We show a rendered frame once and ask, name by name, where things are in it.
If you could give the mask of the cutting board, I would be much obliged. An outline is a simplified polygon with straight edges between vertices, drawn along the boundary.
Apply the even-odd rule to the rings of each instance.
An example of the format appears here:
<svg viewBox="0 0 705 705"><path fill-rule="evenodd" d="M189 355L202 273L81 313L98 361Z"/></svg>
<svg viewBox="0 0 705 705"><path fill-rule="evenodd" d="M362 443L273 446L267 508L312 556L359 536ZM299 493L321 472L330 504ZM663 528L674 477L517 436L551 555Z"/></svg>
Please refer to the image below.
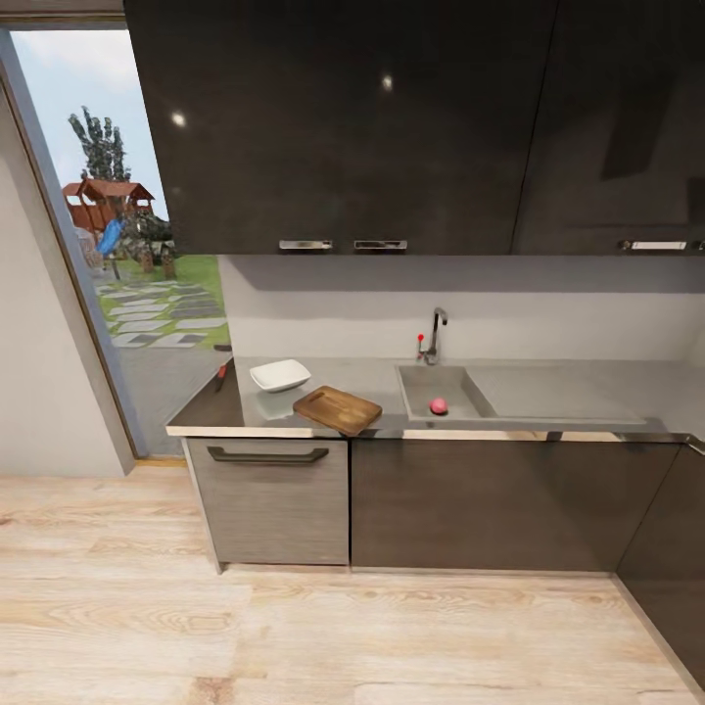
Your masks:
<svg viewBox="0 0 705 705"><path fill-rule="evenodd" d="M328 386L297 400L293 408L350 437L358 436L383 410L376 402Z"/></svg>

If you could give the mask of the vidalia onion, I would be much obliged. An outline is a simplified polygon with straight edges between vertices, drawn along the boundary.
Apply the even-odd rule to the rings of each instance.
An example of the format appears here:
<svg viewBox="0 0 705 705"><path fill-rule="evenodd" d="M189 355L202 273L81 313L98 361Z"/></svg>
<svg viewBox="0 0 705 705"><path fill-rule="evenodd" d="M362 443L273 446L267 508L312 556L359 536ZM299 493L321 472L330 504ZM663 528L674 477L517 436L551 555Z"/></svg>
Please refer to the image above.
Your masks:
<svg viewBox="0 0 705 705"><path fill-rule="evenodd" d="M443 399L437 398L434 400L430 400L430 404L432 410L434 412L437 412L438 414L444 413L447 410L447 403Z"/></svg>

